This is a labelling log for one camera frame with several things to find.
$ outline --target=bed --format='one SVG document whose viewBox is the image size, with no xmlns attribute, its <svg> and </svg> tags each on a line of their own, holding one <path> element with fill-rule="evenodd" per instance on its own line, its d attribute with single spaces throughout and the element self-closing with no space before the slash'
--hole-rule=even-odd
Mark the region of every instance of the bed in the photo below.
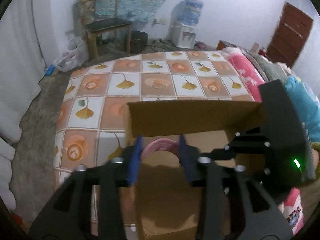
<svg viewBox="0 0 320 240">
<path fill-rule="evenodd" d="M 126 146 L 123 112 L 128 102 L 153 100 L 261 101 L 266 76 L 242 52 L 173 51 L 135 55 L 72 73 L 57 122 L 55 187 L 73 169 L 100 166 Z M 136 239 L 130 188 L 122 188 L 126 234 Z M 99 188 L 92 195 L 92 233 L 97 235 Z"/>
</svg>

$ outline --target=chair leg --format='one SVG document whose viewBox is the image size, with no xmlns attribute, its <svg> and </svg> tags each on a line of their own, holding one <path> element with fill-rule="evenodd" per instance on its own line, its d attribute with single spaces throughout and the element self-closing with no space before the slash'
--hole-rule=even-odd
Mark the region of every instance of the chair leg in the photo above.
<svg viewBox="0 0 320 240">
<path fill-rule="evenodd" d="M 98 58 L 98 47 L 97 47 L 97 35 L 95 33 L 91 33 L 91 43 L 92 43 L 92 50 L 93 56 Z"/>
<path fill-rule="evenodd" d="M 131 42 L 131 26 L 128 27 L 128 40 L 127 40 L 127 52 L 130 54 L 130 42 Z"/>
</svg>

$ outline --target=green led light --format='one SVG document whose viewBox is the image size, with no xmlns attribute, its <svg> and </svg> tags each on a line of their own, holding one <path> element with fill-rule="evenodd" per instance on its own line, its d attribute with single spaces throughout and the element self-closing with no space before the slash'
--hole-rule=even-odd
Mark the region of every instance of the green led light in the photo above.
<svg viewBox="0 0 320 240">
<path fill-rule="evenodd" d="M 294 160 L 295 164 L 297 165 L 298 168 L 301 167 L 300 163 L 297 161 L 297 159 Z"/>
</svg>

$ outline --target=wall outlet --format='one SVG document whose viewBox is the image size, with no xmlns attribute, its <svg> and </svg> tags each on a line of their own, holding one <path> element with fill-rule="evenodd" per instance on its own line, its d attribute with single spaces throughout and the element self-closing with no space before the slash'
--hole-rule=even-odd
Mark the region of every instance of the wall outlet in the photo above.
<svg viewBox="0 0 320 240">
<path fill-rule="evenodd" d="M 155 24 L 163 24 L 166 25 L 167 24 L 167 20 L 164 18 L 155 18 Z"/>
</svg>

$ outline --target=chair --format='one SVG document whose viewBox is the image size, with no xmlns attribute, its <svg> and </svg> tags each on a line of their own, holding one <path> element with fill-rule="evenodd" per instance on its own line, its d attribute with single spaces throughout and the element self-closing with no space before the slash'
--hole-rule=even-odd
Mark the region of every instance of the chair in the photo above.
<svg viewBox="0 0 320 240">
<path fill-rule="evenodd" d="M 81 4 L 83 6 L 83 12 L 84 12 L 84 19 L 86 19 L 87 11 L 90 10 L 90 7 L 85 6 L 85 3 L 89 1 L 96 1 L 96 0 L 81 0 Z M 116 3 L 115 3 L 114 18 L 93 21 L 85 25 L 86 33 L 88 35 L 88 42 L 91 42 L 92 44 L 93 55 L 95 58 L 98 58 L 99 56 L 97 42 L 96 42 L 97 36 L 106 32 L 116 31 L 122 28 L 128 28 L 127 51 L 130 54 L 131 22 L 124 19 L 117 18 L 117 7 L 118 7 L 118 0 L 116 0 Z"/>
</svg>

